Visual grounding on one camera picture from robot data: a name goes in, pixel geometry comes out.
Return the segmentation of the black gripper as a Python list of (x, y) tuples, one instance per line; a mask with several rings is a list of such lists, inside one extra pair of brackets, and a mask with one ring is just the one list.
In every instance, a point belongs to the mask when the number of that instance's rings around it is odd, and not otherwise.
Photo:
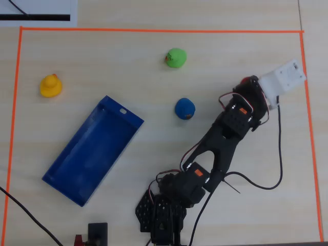
[(269, 120), (269, 106), (258, 81), (259, 78), (252, 75), (243, 78), (240, 84), (233, 88), (233, 92), (241, 95), (252, 108), (252, 131)]

